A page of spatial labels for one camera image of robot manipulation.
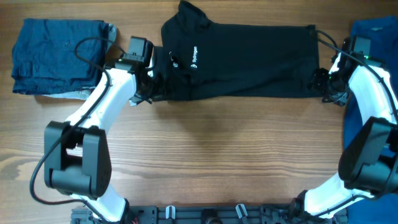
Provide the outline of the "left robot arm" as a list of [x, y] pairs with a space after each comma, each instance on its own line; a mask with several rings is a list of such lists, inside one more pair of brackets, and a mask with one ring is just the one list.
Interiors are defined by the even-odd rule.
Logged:
[[64, 122], [50, 122], [44, 131], [44, 156], [39, 169], [48, 188], [83, 203], [93, 223], [137, 223], [129, 202], [110, 184], [112, 166], [107, 133], [126, 103], [152, 102], [154, 45], [131, 37], [121, 56], [99, 67], [102, 78], [84, 104]]

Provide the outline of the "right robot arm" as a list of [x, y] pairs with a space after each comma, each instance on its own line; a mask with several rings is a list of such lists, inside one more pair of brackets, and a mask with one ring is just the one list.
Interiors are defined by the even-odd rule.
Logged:
[[319, 187], [304, 190], [283, 214], [296, 223], [320, 223], [362, 200], [375, 201], [397, 193], [397, 156], [382, 155], [384, 148], [397, 151], [397, 98], [386, 64], [371, 56], [371, 39], [355, 35], [342, 48], [329, 45], [336, 54], [329, 70], [318, 69], [309, 84], [325, 103], [345, 105], [356, 98], [362, 128], [343, 151], [338, 172]]

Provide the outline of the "black polo shirt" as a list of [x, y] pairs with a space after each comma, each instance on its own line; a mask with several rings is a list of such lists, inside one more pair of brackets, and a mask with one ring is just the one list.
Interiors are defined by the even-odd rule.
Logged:
[[154, 76], [164, 100], [217, 96], [313, 98], [316, 28], [220, 24], [181, 1], [161, 28]]

